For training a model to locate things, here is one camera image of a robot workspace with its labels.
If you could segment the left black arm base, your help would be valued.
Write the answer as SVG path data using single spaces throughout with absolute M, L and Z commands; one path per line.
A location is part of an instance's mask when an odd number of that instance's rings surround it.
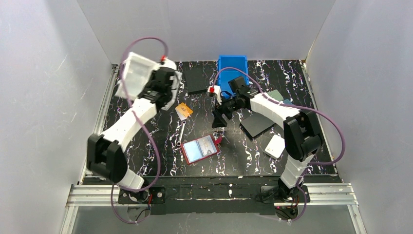
M 121 189 L 117 202 L 119 204 L 164 204 L 166 200 L 166 188 L 154 186 L 141 192 L 131 192 Z

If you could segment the white divided tray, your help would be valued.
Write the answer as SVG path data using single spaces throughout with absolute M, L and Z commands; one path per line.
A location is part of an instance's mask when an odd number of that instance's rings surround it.
M 178 72 L 174 61 L 166 58 L 162 62 L 155 62 L 134 52 L 129 52 L 122 64 L 123 70 L 119 72 L 120 81 L 115 96 L 131 100 L 142 98 L 142 91 L 149 81 L 152 70 L 168 67 L 175 70 L 174 77 L 170 78 L 173 80 L 172 98 L 168 103 L 156 103 L 156 108 L 157 110 L 168 110 L 174 104 L 182 79 L 182 73 Z

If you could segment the red card holder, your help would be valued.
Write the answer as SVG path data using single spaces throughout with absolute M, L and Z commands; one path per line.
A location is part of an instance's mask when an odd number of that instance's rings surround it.
M 183 143 L 181 150 L 188 165 L 220 152 L 216 139 L 212 134 Z

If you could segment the orange credit card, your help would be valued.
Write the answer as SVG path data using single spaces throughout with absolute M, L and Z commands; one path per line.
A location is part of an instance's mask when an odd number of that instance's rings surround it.
M 185 103 L 180 103 L 177 107 L 181 107 L 185 110 L 185 115 L 187 118 L 193 113 L 193 111 Z

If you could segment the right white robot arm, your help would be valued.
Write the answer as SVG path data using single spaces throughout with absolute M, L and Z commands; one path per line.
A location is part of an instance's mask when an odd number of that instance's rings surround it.
M 288 153 L 285 169 L 279 178 L 278 188 L 290 192 L 302 184 L 302 174 L 324 144 L 316 113 L 309 108 L 293 107 L 271 98 L 267 93 L 252 90 L 243 77 L 229 82 L 233 95 L 223 96 L 220 86 L 209 86 L 207 93 L 216 98 L 213 110 L 213 128 L 224 128 L 233 112 L 248 109 L 273 121 L 283 130 L 285 149 Z

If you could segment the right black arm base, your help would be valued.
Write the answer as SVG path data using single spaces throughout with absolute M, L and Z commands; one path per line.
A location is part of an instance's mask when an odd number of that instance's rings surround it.
M 261 186 L 255 200 L 260 203 L 275 204 L 276 216 L 280 221 L 291 222 L 302 216 L 299 205 L 306 205 L 311 201 L 306 186 L 287 188 L 281 185 Z

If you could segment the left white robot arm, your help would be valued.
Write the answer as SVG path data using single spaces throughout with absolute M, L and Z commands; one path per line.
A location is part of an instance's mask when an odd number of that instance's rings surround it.
M 145 123 L 175 102 L 181 77 L 180 72 L 166 66 L 152 70 L 129 110 L 103 133 L 89 136 L 87 169 L 127 191 L 140 192 L 150 188 L 152 183 L 144 186 L 145 180 L 129 168 L 125 150 L 132 138 L 143 130 L 153 146 L 157 163 L 160 163 L 159 151 Z

